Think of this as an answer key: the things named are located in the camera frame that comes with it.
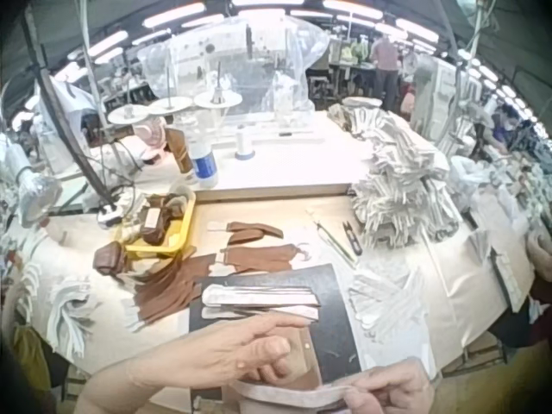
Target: brown leather strip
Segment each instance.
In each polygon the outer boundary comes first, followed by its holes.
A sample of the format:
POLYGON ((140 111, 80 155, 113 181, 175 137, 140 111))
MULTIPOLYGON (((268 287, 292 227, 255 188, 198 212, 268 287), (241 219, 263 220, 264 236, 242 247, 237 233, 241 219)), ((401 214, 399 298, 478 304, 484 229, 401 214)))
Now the brown leather strip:
POLYGON ((250 229, 260 230, 265 235, 271 235, 273 237, 278 237, 279 239, 284 238, 284 232, 282 230, 263 223, 232 222, 232 223, 229 223, 228 226, 226 227, 226 231, 230 231, 230 232, 250 230, 250 229))
POLYGON ((272 246, 270 248, 225 248, 221 250, 225 254, 225 263, 234 265, 232 258, 234 257, 256 257, 268 261, 290 261, 299 253, 299 249, 294 244, 286 244, 284 246, 272 246))
POLYGON ((183 174, 189 173, 193 170, 193 164, 191 163, 190 156, 185 145, 184 133, 174 128, 165 128, 166 143, 169 149, 174 154, 174 160, 176 161, 179 170, 183 174))
POLYGON ((292 265, 288 261, 266 261, 257 260, 255 258, 246 259, 241 262, 243 267, 258 271, 258 272, 284 272, 285 270, 292 270, 292 265))
POLYGON ((156 321, 159 321, 160 319, 163 319, 164 317, 169 317, 174 313, 178 313, 180 311, 183 311, 188 306, 190 306, 190 303, 196 300, 197 298, 201 298, 201 285, 195 284, 193 289, 191 290, 190 294, 184 299, 183 303, 180 306, 174 306, 170 309, 164 310, 159 315, 156 315, 155 317, 152 317, 151 319, 146 322, 146 324, 151 324, 156 321))
POLYGON ((197 294, 194 291, 195 280, 209 274, 209 266, 215 263, 215 259, 215 254, 207 254, 184 261, 177 260, 177 266, 161 282, 140 286, 140 291, 135 295, 135 302, 140 308, 140 319, 152 323, 184 309, 197 294))
POLYGON ((228 240, 228 245, 256 242, 262 239, 265 234, 258 229, 236 231, 228 240))
POLYGON ((167 279, 170 279, 182 266, 182 261, 187 260, 190 256, 195 254, 197 249, 193 246, 189 246, 185 249, 184 253, 180 253, 172 259, 160 260, 155 263, 141 278, 144 285, 140 285, 136 288, 137 292, 144 292, 153 289, 153 286, 164 285, 167 279))
POLYGON ((170 261, 168 266, 163 267, 157 273, 149 274, 145 279, 145 284, 136 287, 135 301, 143 304, 164 292, 174 281, 180 263, 180 257, 176 257, 170 261))

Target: stack of white leather pieces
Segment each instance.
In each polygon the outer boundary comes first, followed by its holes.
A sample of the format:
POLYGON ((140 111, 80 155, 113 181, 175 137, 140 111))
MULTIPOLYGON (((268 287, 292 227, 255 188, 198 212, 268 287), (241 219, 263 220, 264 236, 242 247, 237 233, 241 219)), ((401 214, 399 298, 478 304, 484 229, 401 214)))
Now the stack of white leather pieces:
POLYGON ((83 358, 90 315, 98 306, 89 278, 60 280, 50 291, 49 301, 52 310, 47 323, 48 343, 53 351, 67 358, 83 358))
POLYGON ((422 229, 434 241, 453 235, 461 216, 446 191, 444 154, 402 118, 362 108, 354 113, 364 114, 352 133, 366 143, 369 165, 366 178, 352 186, 365 244, 403 247, 422 229))

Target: plastic bottle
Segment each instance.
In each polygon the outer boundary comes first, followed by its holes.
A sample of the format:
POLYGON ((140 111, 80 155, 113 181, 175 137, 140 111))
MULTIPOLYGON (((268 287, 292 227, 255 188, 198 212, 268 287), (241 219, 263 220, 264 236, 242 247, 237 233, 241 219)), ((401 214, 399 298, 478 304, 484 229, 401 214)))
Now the plastic bottle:
POLYGON ((195 123, 185 130, 185 141, 199 186, 213 188, 218 183, 218 173, 209 137, 201 134, 195 123))

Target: fingernail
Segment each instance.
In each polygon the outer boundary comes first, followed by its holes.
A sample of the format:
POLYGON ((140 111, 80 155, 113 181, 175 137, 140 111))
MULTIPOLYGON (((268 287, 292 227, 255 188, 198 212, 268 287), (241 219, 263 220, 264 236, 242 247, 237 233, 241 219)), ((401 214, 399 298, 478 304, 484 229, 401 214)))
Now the fingernail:
POLYGON ((285 338, 275 337, 270 341, 270 351, 275 357, 287 355, 292 351, 290 343, 285 338))
POLYGON ((359 392, 348 392, 345 394, 345 403, 350 409, 359 408, 364 404, 364 398, 359 392))

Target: factory floor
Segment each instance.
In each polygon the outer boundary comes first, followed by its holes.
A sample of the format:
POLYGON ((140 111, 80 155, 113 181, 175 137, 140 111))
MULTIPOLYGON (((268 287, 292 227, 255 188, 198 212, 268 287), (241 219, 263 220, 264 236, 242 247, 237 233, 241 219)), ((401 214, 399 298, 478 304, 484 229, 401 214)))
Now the factory floor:
MULTIPOLYGON (((483 335, 473 345, 471 351, 487 348, 496 343, 490 334, 483 335)), ((493 354, 481 356, 472 364, 488 361, 493 354)), ((454 362, 445 372, 458 366, 454 362)), ((530 401, 552 379, 552 354, 546 342, 515 353, 507 364, 468 373, 440 381, 431 414, 525 414, 529 412, 530 401)), ((70 386, 69 391, 78 395, 81 386, 70 386)), ((549 398, 552 407, 552 395, 549 398)), ((58 410, 59 414, 73 413, 74 401, 66 401, 58 410)), ((176 411, 148 405, 139 414, 173 414, 176 411)))

